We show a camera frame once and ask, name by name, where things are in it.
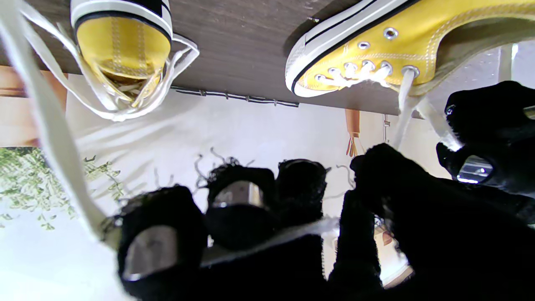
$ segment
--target yellow sneaker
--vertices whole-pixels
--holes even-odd
[[[535,0],[363,0],[299,39],[286,85],[312,97],[377,81],[400,92],[400,123],[418,109],[442,138],[456,140],[423,96],[472,56],[535,39],[533,20]]]
[[[168,0],[72,0],[71,24],[78,45],[62,28],[53,26],[24,2],[21,12],[62,41],[102,106],[94,105],[63,81],[50,51],[35,43],[40,40],[38,36],[27,35],[54,75],[88,109],[114,121],[153,111],[165,98],[173,79],[199,55],[195,43],[173,34]],[[172,41],[179,41],[186,48],[169,60]]]

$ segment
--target silver metal ring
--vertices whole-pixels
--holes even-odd
[[[355,63],[348,62],[348,63],[345,63],[345,64],[343,65],[343,67],[344,67],[345,69],[349,69],[350,66],[352,66],[353,68],[355,68],[355,70],[358,70],[358,66],[357,66],[357,64],[355,64]]]
[[[390,67],[390,72],[388,73],[388,76],[391,76],[392,73],[394,72],[394,67],[392,67],[392,64],[387,62],[387,61],[382,61],[381,62],[381,68],[384,68],[384,67]]]
[[[329,74],[342,74],[342,71],[338,68],[329,68],[328,72]]]
[[[413,70],[414,71],[414,78],[417,78],[420,76],[420,69],[418,69],[416,66],[407,65],[401,69],[401,74],[405,74],[407,70]]]
[[[384,34],[385,38],[387,38],[389,40],[394,40],[395,38],[398,37],[399,32],[395,28],[389,27],[389,28],[385,29],[383,34]]]
[[[368,65],[368,64],[371,64],[372,65],[372,69],[371,70],[375,71],[375,64],[372,61],[370,61],[369,59],[365,59],[365,60],[362,61],[362,66],[363,67]]]
[[[358,44],[358,47],[359,47],[360,49],[362,49],[362,50],[364,50],[364,49],[368,49],[368,48],[370,48],[370,46],[371,46],[371,45],[370,45],[368,42],[360,42],[360,43]]]

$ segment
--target leaves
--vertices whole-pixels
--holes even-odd
[[[107,176],[112,181],[108,190],[114,200],[124,196],[122,184],[115,179],[120,171],[112,170],[111,162],[97,165],[96,156],[93,156],[83,159],[82,165],[88,181]],[[45,230],[54,229],[47,219],[56,219],[58,208],[68,206],[66,211],[69,217],[77,217],[61,183],[39,148],[0,148],[0,187],[0,202],[8,202],[9,209],[37,212],[37,220]],[[1,214],[0,219],[10,221],[13,218],[9,214]]]

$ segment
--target canvas sneaker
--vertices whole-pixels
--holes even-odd
[[[474,55],[535,37],[533,0],[363,0],[302,36],[286,63],[286,86],[312,97],[365,80],[399,92],[391,144],[399,147],[413,110],[442,141],[456,139],[424,97]]]

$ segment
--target shoelace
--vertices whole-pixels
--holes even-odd
[[[351,87],[352,85],[360,84],[363,81],[371,80],[380,83],[383,87],[391,87],[386,82],[386,78],[392,74],[392,67],[390,65],[384,65],[373,73],[375,68],[373,63],[365,61],[360,73],[357,74],[357,65],[346,63],[344,65],[345,76],[342,76],[342,71],[340,69],[330,68],[328,72],[332,78],[327,78],[325,75],[319,74],[316,76],[316,80],[324,85],[338,87]],[[449,149],[458,151],[461,149],[462,144],[453,133],[445,116],[438,112],[426,97],[409,96],[410,89],[417,76],[418,74],[414,68],[405,68],[403,70],[403,80],[398,95],[398,105],[400,109],[399,121],[394,137],[390,140],[390,145],[395,149],[400,148],[403,136],[409,126],[412,112],[417,110],[422,117],[431,123],[442,143]]]
[[[192,41],[185,39],[179,35],[174,34],[172,40],[178,41],[187,46],[186,49],[177,51],[171,60],[166,61],[166,72],[165,76],[160,79],[158,86],[151,93],[151,95],[144,97],[147,85],[129,85],[129,86],[119,86],[118,89],[120,92],[132,92],[136,94],[137,97],[135,101],[129,102],[125,101],[124,95],[117,95],[111,89],[106,89],[103,84],[97,79],[93,74],[93,71],[89,65],[82,58],[82,54],[76,44],[69,38],[65,30],[58,24],[55,27],[48,19],[41,15],[37,10],[32,6],[27,4],[24,1],[17,1],[20,12],[31,22],[42,27],[47,32],[56,37],[65,48],[71,53],[71,55],[76,60],[76,63],[80,67],[83,76],[87,80],[87,83],[92,88],[98,100],[105,107],[106,111],[97,109],[91,101],[89,101],[82,93],[67,80],[64,76],[59,64],[56,59],[50,52],[50,49],[44,44],[43,40],[39,35],[33,30],[31,25],[26,21],[22,20],[22,33],[26,37],[28,42],[30,42],[32,48],[39,55],[41,60],[49,68],[49,70],[54,74],[54,76],[61,82],[61,84],[71,92],[86,108],[91,110],[93,113],[99,115],[104,119],[109,119],[113,121],[124,121],[126,119],[133,119],[143,115],[146,115],[156,109],[160,104],[162,104],[165,96],[167,95],[169,88],[171,87],[172,81],[184,71],[196,58],[199,56],[199,50],[197,45]],[[179,59],[188,53],[188,55],[179,62]],[[146,82],[151,82],[154,80],[154,77],[160,76],[160,70],[157,70],[152,78]],[[108,81],[106,84],[115,85],[111,81]]]
[[[47,156],[47,162],[54,171],[58,180],[61,182],[72,206],[79,213],[79,221],[90,234],[91,238],[96,242],[100,242],[105,237],[105,241],[103,243],[109,248],[117,250],[120,241],[120,231],[116,229],[107,232],[106,227],[102,227],[103,223],[105,225],[109,223],[109,219],[102,212],[102,210],[93,203],[91,197],[89,196],[79,160],[80,156],[71,133],[68,130],[67,122],[63,116],[63,112],[59,107],[59,101],[51,86],[43,78],[39,68],[37,67],[37,64],[33,60],[28,41],[32,44],[32,47],[36,51],[39,51],[41,58],[45,58],[46,63],[48,64],[47,66],[50,68],[50,70],[55,71],[54,75],[58,78],[58,80],[60,80],[60,82],[64,84],[70,92],[75,91],[75,89],[68,83],[65,76],[63,76],[59,65],[52,57],[50,50],[44,45],[39,36],[31,29],[31,26],[24,19],[23,14],[27,18],[30,16],[30,19],[32,21],[36,21],[39,25],[46,25],[47,30],[53,32],[57,31],[55,32],[56,34],[54,34],[54,36],[58,37],[59,39],[63,39],[62,42],[64,45],[67,48],[71,48],[71,53],[77,53],[75,51],[75,45],[72,43],[72,41],[69,42],[70,40],[67,38],[67,35],[61,33],[62,29],[53,27],[31,6],[27,5],[22,0],[12,0],[3,3],[2,9],[0,10],[0,37],[2,38],[6,54],[11,64],[25,83],[26,92],[34,108],[34,120],[39,132],[41,147]],[[143,106],[142,109],[134,110],[128,115],[122,115],[125,113],[124,111],[121,111],[121,114],[118,114],[117,112],[98,111],[93,109],[88,103],[85,103],[86,107],[90,108],[92,111],[97,111],[99,112],[99,115],[102,114],[103,116],[109,117],[109,119],[112,120],[142,116],[151,111],[151,109],[157,107],[167,93],[172,78],[182,72],[189,65],[189,63],[187,63],[188,60],[191,62],[198,55],[196,47],[192,48],[194,46],[193,43],[180,37],[178,37],[178,39],[181,42],[185,42],[185,44],[188,45],[191,50],[194,50],[193,54],[190,53],[188,55],[189,58],[186,57],[186,63],[183,61],[177,64],[180,57],[189,51],[189,49],[183,50],[173,57],[173,59],[167,65],[169,69],[164,77],[164,84],[159,85],[156,88],[152,102],[147,101],[147,104]],[[83,72],[91,72],[89,67],[84,65],[79,54],[75,55],[74,57],[81,65]],[[88,81],[89,80],[96,80],[96,78],[94,76],[90,76],[88,77]],[[137,87],[124,87],[123,89],[132,91],[131,89],[136,88]],[[77,96],[80,97],[79,99],[81,101],[86,100],[83,95]],[[279,236],[273,237],[273,239],[269,240],[265,244],[243,252],[208,252],[203,259],[203,262],[205,262],[205,264],[211,264],[213,262],[229,261],[248,254],[259,252],[260,250],[264,250],[274,245],[298,239],[299,237],[308,234],[330,232],[338,227],[337,221],[338,219],[322,219],[312,224],[306,224],[300,227],[288,229]]]

